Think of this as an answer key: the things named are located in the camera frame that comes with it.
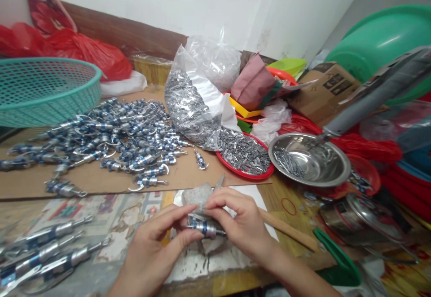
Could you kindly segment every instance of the green plastic basket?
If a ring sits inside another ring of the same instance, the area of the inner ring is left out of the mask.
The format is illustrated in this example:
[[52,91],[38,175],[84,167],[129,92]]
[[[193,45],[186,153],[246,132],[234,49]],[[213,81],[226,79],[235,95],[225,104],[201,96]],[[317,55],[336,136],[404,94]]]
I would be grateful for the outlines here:
[[94,107],[101,70],[63,58],[0,60],[0,126],[57,125]]

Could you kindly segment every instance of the red plastic tray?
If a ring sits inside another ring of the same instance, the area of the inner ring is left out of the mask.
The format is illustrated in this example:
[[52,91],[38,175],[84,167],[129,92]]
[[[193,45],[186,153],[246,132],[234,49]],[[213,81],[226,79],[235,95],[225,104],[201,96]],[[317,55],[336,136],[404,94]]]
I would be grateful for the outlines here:
[[[268,147],[266,145],[264,145],[264,143],[262,141],[260,141],[258,138],[254,137],[253,135],[250,135],[248,133],[244,133],[244,135],[254,138],[261,146],[263,146],[265,148],[266,151],[268,151]],[[256,180],[256,181],[264,180],[264,179],[268,178],[269,176],[271,176],[272,173],[274,172],[274,169],[275,169],[274,165],[271,163],[268,167],[267,172],[265,172],[261,175],[249,175],[247,173],[242,172],[241,170],[237,170],[234,167],[232,167],[225,159],[223,159],[220,152],[216,152],[215,154],[220,159],[221,163],[224,164],[229,170],[231,170],[232,172],[236,173],[237,175],[244,177],[244,178],[247,178],[247,179]]]

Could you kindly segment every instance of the metal keychain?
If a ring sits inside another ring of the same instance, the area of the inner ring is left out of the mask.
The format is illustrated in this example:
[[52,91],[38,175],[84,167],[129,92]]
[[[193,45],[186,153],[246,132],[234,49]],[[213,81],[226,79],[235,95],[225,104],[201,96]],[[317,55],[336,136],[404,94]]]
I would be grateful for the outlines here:
[[196,154],[196,163],[199,165],[199,170],[206,170],[210,164],[205,165],[205,161],[198,150],[194,149]]

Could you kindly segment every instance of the wooden handle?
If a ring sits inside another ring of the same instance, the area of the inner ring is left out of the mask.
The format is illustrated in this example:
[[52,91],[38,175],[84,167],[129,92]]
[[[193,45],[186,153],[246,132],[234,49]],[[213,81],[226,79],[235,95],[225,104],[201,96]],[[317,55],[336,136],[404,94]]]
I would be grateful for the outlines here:
[[301,243],[303,246],[309,248],[313,252],[317,252],[319,246],[317,244],[317,240],[308,236],[307,234],[291,227],[289,224],[283,222],[281,219],[271,215],[266,210],[259,207],[259,212],[265,223],[271,225],[276,228],[280,232],[283,232],[287,236],[293,238],[295,241]]

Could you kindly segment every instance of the green plastic basin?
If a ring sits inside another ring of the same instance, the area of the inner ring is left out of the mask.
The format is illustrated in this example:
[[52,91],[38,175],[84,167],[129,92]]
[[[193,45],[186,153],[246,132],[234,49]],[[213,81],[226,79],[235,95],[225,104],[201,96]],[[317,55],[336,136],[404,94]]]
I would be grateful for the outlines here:
[[[328,54],[360,82],[398,56],[416,47],[431,44],[431,7],[403,5],[374,13],[357,23]],[[386,102],[397,105],[431,91],[431,77],[406,95]]]

